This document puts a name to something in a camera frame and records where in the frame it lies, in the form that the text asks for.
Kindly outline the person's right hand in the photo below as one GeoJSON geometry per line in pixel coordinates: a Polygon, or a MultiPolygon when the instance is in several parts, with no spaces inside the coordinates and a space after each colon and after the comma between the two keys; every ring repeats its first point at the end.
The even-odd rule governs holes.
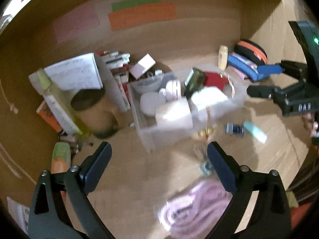
{"type": "Polygon", "coordinates": [[[301,116],[303,126],[308,131],[311,137],[314,137],[317,133],[318,122],[315,121],[315,113],[306,113],[301,116]]]}

